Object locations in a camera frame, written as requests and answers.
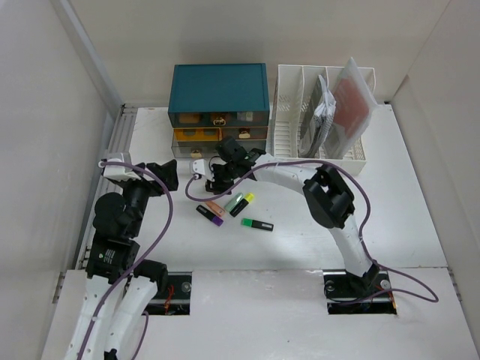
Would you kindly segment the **yellow drawer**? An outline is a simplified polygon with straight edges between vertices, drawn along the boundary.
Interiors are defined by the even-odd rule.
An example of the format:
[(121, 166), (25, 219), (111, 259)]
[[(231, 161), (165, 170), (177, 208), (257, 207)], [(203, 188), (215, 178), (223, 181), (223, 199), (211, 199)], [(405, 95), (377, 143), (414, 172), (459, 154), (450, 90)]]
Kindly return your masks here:
[(177, 128), (172, 136), (172, 153), (177, 159), (211, 158), (221, 140), (218, 128)]

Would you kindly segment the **grey spiral setup guide booklet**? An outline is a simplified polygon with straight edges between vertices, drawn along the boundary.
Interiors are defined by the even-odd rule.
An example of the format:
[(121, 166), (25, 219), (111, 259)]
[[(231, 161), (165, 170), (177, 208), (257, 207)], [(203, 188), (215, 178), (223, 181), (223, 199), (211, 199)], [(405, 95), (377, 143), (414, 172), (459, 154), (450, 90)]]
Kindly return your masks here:
[(335, 116), (336, 100), (322, 75), (316, 78), (301, 121), (298, 156), (313, 158), (326, 141)]

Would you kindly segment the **clear zip pouch red card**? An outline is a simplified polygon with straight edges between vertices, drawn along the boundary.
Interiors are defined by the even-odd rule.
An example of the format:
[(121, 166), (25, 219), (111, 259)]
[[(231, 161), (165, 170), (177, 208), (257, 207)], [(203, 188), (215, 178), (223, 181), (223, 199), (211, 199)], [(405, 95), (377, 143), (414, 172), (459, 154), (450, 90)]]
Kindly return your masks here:
[(331, 93), (336, 101), (335, 112), (322, 147), (327, 158), (341, 159), (368, 128), (379, 104), (353, 57), (341, 70)]

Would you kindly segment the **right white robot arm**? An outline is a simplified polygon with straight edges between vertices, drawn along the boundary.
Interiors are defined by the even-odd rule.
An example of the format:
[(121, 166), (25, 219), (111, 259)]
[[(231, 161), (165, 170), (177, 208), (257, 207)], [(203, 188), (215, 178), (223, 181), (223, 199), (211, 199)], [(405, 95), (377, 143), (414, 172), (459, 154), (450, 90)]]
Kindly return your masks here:
[(354, 216), (354, 194), (335, 165), (325, 163), (314, 169), (304, 160), (282, 161), (258, 148), (248, 151), (231, 136), (222, 139), (215, 150), (224, 164), (211, 166), (211, 179), (205, 186), (208, 192), (221, 194), (236, 179), (245, 178), (301, 194), (312, 218), (333, 236), (343, 257), (349, 290), (363, 296), (374, 288), (379, 267), (364, 249)]

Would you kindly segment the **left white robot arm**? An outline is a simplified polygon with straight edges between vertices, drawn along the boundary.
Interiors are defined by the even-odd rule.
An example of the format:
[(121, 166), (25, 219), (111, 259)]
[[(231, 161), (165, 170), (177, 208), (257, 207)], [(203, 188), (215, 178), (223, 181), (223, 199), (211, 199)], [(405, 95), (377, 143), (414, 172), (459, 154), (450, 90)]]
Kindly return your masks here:
[(149, 200), (177, 191), (177, 162), (133, 165), (128, 153), (99, 163), (121, 188), (94, 205), (94, 237), (85, 267), (85, 295), (66, 359), (127, 359), (128, 341), (148, 303), (168, 287), (167, 266), (140, 255), (136, 237)]

